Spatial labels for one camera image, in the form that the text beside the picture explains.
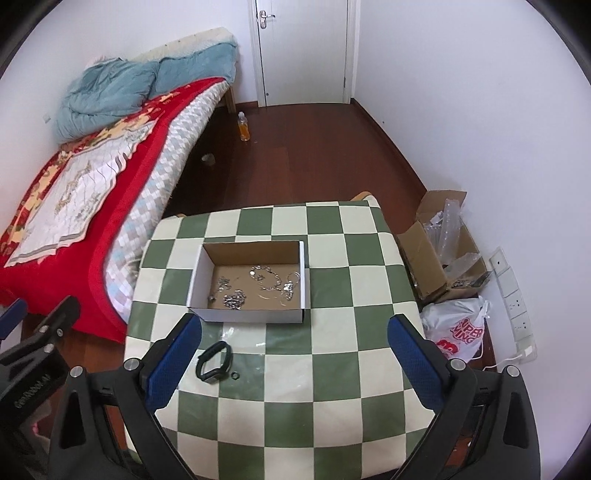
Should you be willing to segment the black wristband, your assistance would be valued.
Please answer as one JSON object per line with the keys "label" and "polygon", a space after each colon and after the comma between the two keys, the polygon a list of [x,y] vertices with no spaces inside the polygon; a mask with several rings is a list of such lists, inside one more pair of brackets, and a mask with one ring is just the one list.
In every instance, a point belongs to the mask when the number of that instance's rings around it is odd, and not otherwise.
{"label": "black wristband", "polygon": [[212,384],[228,377],[233,361],[231,345],[217,341],[197,357],[195,375],[201,382]]}

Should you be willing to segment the open cardboard jewelry box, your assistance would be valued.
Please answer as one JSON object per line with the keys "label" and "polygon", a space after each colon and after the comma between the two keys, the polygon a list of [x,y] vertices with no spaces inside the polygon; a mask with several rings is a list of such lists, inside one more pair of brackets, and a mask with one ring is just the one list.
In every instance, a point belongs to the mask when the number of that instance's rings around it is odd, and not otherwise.
{"label": "open cardboard jewelry box", "polygon": [[204,243],[186,305],[208,323],[301,324],[308,287],[304,242]]}

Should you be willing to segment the white red plastic bag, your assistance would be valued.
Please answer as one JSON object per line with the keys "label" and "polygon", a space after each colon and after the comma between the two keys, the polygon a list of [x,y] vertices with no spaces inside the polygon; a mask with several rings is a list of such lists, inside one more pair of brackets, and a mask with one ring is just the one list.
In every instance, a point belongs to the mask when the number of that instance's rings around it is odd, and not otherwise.
{"label": "white red plastic bag", "polygon": [[425,336],[448,359],[468,363],[479,352],[490,302],[482,297],[447,300],[427,305],[420,317]]}

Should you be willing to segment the red patterned bedspread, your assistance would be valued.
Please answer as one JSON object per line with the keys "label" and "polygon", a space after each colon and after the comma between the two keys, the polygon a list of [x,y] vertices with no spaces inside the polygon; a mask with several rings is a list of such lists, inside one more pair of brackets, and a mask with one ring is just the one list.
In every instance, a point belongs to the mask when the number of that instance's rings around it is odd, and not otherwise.
{"label": "red patterned bedspread", "polygon": [[123,343],[138,261],[187,156],[229,88],[180,86],[60,149],[1,237],[1,302],[49,313],[77,298],[77,331]]}

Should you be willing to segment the white power strip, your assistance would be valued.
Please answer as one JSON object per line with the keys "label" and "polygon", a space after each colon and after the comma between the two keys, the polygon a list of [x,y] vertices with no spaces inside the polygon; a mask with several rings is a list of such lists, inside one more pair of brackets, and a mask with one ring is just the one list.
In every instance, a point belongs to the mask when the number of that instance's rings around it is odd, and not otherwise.
{"label": "white power strip", "polygon": [[531,319],[526,302],[518,285],[514,270],[506,259],[501,247],[490,256],[489,263],[495,275],[505,312],[509,319],[516,353],[510,358],[521,364],[533,361],[537,356],[537,346],[533,335]]}

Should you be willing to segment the brown cardboard box on floor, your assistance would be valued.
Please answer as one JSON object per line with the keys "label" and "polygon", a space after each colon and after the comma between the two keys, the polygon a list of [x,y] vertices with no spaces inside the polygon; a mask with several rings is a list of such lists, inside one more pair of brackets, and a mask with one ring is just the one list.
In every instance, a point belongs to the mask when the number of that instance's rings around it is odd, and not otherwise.
{"label": "brown cardboard box on floor", "polygon": [[[396,236],[418,296],[425,304],[473,297],[480,292],[489,279],[490,272],[485,260],[462,219],[462,207],[466,197],[465,191],[431,190],[427,192],[417,209],[414,224],[406,232]],[[481,259],[456,282],[447,280],[424,229],[424,224],[444,209],[446,199],[458,200],[461,205],[462,227],[458,254],[463,255],[468,252],[481,254]]]}

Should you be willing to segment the green white checkered tablecloth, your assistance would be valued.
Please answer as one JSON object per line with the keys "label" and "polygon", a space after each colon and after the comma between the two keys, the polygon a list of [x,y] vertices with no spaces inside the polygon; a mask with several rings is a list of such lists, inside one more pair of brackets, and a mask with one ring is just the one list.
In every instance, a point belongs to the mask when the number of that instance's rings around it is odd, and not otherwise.
{"label": "green white checkered tablecloth", "polygon": [[269,240],[304,242],[304,321],[204,325],[202,346],[225,341],[235,353],[228,378],[204,383],[188,367],[158,420],[200,479],[391,476],[433,415],[388,344],[392,316],[420,317],[373,196],[160,221],[140,265],[126,356],[144,355],[185,313],[202,244]]}

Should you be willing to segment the clear bubble wrap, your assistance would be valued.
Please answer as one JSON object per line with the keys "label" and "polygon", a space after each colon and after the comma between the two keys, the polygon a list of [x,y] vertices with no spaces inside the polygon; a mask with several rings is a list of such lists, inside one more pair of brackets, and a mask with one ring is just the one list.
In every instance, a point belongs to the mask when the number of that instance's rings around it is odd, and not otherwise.
{"label": "clear bubble wrap", "polygon": [[424,224],[427,236],[450,282],[461,279],[481,259],[480,253],[458,254],[461,227],[461,205],[455,199],[446,199],[444,209]]}

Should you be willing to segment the small cup under bed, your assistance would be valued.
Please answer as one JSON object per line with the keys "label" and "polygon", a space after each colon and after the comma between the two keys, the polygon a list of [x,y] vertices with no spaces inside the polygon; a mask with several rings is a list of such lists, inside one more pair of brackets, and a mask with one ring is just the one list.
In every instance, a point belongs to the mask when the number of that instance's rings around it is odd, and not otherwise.
{"label": "small cup under bed", "polygon": [[201,161],[204,162],[205,165],[211,166],[215,164],[215,157],[212,154],[206,154],[201,157]]}

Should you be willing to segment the teal blue duvet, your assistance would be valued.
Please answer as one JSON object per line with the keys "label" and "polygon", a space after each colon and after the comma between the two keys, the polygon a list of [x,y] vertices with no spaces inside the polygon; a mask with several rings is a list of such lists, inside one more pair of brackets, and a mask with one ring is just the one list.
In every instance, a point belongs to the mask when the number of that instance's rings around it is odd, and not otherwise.
{"label": "teal blue duvet", "polygon": [[197,80],[235,80],[238,47],[221,42],[184,56],[149,61],[114,58],[86,68],[67,88],[57,109],[53,137],[63,144],[138,112],[162,94]]}

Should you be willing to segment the orange drink bottle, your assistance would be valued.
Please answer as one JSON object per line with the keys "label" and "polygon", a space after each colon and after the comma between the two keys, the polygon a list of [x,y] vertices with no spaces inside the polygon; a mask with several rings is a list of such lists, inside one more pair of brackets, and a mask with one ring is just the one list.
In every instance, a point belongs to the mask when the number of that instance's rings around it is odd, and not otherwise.
{"label": "orange drink bottle", "polygon": [[238,130],[239,130],[240,140],[242,140],[242,142],[249,142],[249,140],[250,140],[249,121],[247,121],[245,113],[243,113],[243,112],[238,113]]}

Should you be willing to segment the white door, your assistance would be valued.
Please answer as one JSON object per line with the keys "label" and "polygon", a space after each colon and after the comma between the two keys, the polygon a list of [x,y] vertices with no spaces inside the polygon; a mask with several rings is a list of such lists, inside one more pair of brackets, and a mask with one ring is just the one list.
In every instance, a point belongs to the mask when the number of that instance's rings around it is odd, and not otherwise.
{"label": "white door", "polygon": [[349,1],[254,1],[263,106],[342,104],[348,95]]}

